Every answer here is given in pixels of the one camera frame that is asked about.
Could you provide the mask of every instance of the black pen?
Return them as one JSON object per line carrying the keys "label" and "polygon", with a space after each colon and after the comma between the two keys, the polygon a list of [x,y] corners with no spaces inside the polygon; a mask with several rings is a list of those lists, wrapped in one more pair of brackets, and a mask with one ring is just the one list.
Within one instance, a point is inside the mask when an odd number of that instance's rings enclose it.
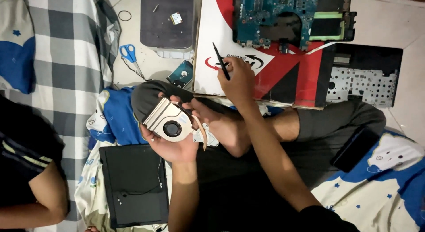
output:
{"label": "black pen", "polygon": [[214,46],[215,53],[217,54],[218,61],[220,62],[221,69],[223,69],[224,75],[226,76],[227,80],[230,80],[229,73],[227,72],[227,69],[226,69],[226,66],[224,65],[223,59],[221,58],[220,54],[218,53],[218,50],[215,47],[214,42],[212,43],[212,45]]}

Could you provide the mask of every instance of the blue circuit board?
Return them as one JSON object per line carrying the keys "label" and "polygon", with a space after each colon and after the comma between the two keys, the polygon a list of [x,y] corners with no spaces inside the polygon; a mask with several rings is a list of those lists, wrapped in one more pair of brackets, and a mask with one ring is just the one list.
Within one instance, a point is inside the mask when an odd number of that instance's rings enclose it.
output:
{"label": "blue circuit board", "polygon": [[300,49],[306,51],[317,0],[241,0],[237,22],[237,43],[247,47],[270,47],[271,40],[262,38],[260,26],[273,26],[283,12],[293,12],[301,19]]}
{"label": "blue circuit board", "polygon": [[183,61],[180,66],[172,74],[167,77],[167,80],[177,86],[184,88],[193,78],[193,65],[188,61]]}

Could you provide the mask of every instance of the person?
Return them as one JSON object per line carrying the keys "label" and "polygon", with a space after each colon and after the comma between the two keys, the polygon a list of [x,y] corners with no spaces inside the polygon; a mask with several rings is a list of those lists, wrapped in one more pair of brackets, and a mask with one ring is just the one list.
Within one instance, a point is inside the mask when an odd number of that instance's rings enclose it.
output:
{"label": "person", "polygon": [[183,102],[220,142],[204,152],[191,135],[168,142],[141,126],[152,149],[172,163],[169,231],[358,231],[323,208],[310,190],[337,171],[329,161],[357,128],[382,133],[383,113],[350,101],[323,111],[286,109],[263,119],[252,99],[250,65],[233,57],[224,61],[234,75],[226,81],[220,70],[218,78],[238,112],[157,80],[140,84],[131,97],[139,121],[162,94]]}
{"label": "person", "polygon": [[0,231],[58,224],[68,212],[63,144],[30,107],[0,95]]}

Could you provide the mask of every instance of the blue scissors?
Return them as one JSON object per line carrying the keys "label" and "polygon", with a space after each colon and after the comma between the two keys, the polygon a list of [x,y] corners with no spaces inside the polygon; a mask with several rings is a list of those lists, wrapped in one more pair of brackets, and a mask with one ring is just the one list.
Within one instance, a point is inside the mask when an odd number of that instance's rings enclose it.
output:
{"label": "blue scissors", "polygon": [[135,72],[137,73],[137,75],[143,78],[143,80],[147,81],[147,79],[143,76],[139,65],[137,65],[137,62],[136,62],[137,60],[135,58],[134,45],[133,44],[123,45],[123,46],[120,46],[119,50],[120,50],[121,58],[125,58],[128,61],[130,61],[135,66],[135,69],[136,69]]}

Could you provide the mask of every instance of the cardboard box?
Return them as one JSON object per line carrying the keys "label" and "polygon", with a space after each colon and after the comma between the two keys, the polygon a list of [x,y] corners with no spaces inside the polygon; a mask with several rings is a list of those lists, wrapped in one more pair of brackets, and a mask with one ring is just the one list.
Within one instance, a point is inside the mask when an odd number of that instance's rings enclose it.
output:
{"label": "cardboard box", "polygon": [[[255,99],[275,105],[295,105],[321,109],[326,105],[332,72],[334,47],[304,55],[281,54],[278,44],[270,49],[242,48],[232,40],[233,0],[202,0],[195,60],[193,90],[197,94],[225,96],[217,80],[220,68],[213,42],[222,57],[239,57],[252,64],[255,72]],[[309,50],[323,45],[312,43]]]}

